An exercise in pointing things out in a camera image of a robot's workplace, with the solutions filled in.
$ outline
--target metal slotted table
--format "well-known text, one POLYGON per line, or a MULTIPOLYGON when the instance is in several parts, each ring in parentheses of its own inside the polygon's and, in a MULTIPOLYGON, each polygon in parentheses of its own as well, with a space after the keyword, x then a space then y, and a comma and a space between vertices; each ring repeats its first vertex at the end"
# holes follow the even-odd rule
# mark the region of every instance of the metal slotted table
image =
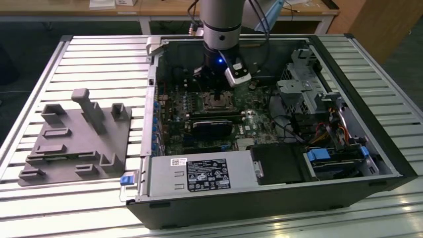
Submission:
MULTIPOLYGON (((423 174, 423 116, 410 98, 355 39, 319 36, 347 78, 419 175, 423 174)), ((126 208, 119 179, 20 187, 23 169, 42 129, 46 104, 71 101, 88 88, 102 107, 132 107, 127 171, 140 167, 144 95, 149 75, 147 36, 63 37, 35 90, 0 148, 0 237, 421 237, 423 177, 349 208, 278 217, 149 230, 126 208)), ((323 74, 330 86, 335 85, 323 74)))

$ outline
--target motherboard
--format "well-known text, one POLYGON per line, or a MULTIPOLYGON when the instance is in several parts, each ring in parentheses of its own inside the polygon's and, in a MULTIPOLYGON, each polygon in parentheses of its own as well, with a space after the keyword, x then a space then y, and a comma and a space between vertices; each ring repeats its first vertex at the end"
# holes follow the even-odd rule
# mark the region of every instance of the motherboard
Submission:
POLYGON ((279 141, 267 110, 266 88, 189 92, 179 86, 161 97, 166 155, 246 150, 279 141))

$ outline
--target floor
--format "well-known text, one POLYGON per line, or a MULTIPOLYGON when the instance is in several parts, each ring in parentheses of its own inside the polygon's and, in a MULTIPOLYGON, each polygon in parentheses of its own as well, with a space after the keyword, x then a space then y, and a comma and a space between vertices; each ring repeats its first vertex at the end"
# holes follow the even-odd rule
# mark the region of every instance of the floor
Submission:
MULTIPOLYGON (((189 23, 153 23, 154 34, 186 34, 189 23)), ((136 22, 58 22, 47 31, 43 24, 0 23, 0 44, 6 48, 20 78, 0 86, 0 144, 7 137, 23 105, 63 35, 136 35, 136 22)), ((383 65, 417 105, 423 109, 423 18, 383 65)))

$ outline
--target barcode sticker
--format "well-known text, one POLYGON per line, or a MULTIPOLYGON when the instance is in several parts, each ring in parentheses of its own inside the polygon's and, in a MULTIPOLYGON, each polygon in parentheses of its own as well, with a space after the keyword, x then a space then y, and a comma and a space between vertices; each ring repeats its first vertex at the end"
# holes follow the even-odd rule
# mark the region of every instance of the barcode sticker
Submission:
POLYGON ((187 158, 171 159, 171 166, 187 165, 187 158))

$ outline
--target power supply label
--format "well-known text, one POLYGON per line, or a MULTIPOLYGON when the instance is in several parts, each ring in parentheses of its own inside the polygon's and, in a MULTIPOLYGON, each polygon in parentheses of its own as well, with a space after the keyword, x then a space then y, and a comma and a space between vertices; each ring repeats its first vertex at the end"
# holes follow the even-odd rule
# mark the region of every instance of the power supply label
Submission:
POLYGON ((187 161, 187 180, 190 192, 231 188, 226 159, 187 161))

